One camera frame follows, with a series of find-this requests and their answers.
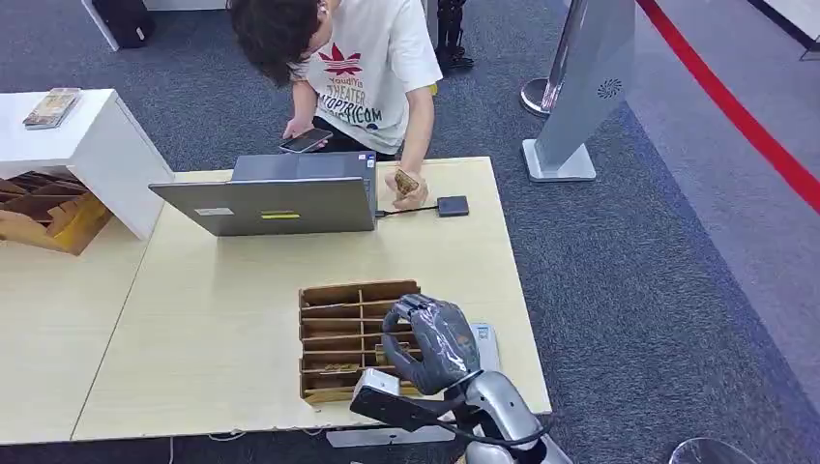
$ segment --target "black cable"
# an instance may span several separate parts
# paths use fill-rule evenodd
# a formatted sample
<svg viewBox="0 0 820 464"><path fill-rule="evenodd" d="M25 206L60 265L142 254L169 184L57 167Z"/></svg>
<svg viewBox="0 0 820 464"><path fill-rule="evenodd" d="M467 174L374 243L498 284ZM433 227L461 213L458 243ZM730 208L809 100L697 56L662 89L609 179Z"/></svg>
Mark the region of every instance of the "black cable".
<svg viewBox="0 0 820 464"><path fill-rule="evenodd" d="M423 208L414 208L412 210L398 210L398 211L384 211L378 210L376 211L377 218L385 218L387 216L393 215L403 215L404 213L416 213L417 211L428 211L428 210L437 210L438 206L425 206Z"/></svg>
<svg viewBox="0 0 820 464"><path fill-rule="evenodd" d="M485 443L487 445L495 445L497 447L510 448L516 445L523 445L525 443L530 443L535 440L538 440L542 435L549 433L549 430L552 428L553 423L554 422L551 420L547 425L541 427L541 429L539 429L537 432L533 433L532 435L528 435L524 438L519 438L518 440L501 440L498 438L480 437L470 432L465 432L464 430L461 430L460 428L450 423L444 422L443 420L436 420L435 425L446 428L455 435L466 438L467 440L473 442Z"/></svg>

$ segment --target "hand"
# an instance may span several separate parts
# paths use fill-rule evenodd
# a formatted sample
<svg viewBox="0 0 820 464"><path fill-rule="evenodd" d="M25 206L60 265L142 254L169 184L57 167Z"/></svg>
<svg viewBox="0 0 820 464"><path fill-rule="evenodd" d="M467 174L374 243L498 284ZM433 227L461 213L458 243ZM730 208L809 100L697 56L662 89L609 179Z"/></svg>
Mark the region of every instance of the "hand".
<svg viewBox="0 0 820 464"><path fill-rule="evenodd" d="M282 138L294 138L302 135L303 133L310 131L311 129L315 129L313 126L313 121L308 120L300 120L293 118L287 122L287 126L284 128L284 132L282 133ZM327 140L322 140L316 149L325 148L325 145L328 144Z"/></svg>
<svg viewBox="0 0 820 464"><path fill-rule="evenodd" d="M385 182L390 190L395 192L395 201L393 202L393 206L398 210L412 210L414 208L419 208L425 203L427 196L429 195L429 190L427 190L427 182L418 172L408 170L404 170L404 172L414 181L418 182L419 186L415 190L410 191L405 195L398 190L398 185L395 183L395 171L389 172L385 176Z"/></svg>

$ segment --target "gray laptop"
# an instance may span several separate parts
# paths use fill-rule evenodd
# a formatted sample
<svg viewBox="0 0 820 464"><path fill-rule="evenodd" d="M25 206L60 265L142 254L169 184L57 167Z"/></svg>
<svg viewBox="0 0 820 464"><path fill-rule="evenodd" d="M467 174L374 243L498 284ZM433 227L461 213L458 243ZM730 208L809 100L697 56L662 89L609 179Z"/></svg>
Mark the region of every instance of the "gray laptop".
<svg viewBox="0 0 820 464"><path fill-rule="evenodd" d="M228 182L152 184L220 237L375 229L375 153L239 157Z"/></svg>

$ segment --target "wooden organizer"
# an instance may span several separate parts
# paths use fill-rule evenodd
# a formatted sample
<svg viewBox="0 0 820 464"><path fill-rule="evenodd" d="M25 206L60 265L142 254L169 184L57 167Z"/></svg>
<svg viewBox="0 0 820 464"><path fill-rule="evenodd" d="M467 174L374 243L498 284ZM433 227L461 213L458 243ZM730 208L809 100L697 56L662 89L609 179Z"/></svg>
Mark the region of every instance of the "wooden organizer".
<svg viewBox="0 0 820 464"><path fill-rule="evenodd" d="M349 401L362 371L392 372L381 352L382 320L404 295L421 293L415 280L313 287L299 292L300 385L308 403ZM422 358L407 323L394 332L411 356ZM401 382L402 394L419 394Z"/></svg>

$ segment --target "cardboard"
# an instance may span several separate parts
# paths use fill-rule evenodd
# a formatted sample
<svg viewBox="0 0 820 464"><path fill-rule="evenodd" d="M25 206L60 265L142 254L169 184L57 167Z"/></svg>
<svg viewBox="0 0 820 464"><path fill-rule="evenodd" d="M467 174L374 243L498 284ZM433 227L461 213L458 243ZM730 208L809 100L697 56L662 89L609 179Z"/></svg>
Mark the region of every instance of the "cardboard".
<svg viewBox="0 0 820 464"><path fill-rule="evenodd" d="M404 295L421 293L414 280L313 287L299 292L299 338L302 341L300 385L306 402L350 401L362 371L373 367L394 373L381 351L382 319ZM414 358L422 352L410 325L394 332ZM402 394L419 392L401 382Z"/></svg>
<svg viewBox="0 0 820 464"><path fill-rule="evenodd" d="M26 173L0 181L0 240L79 255L111 216L76 179Z"/></svg>

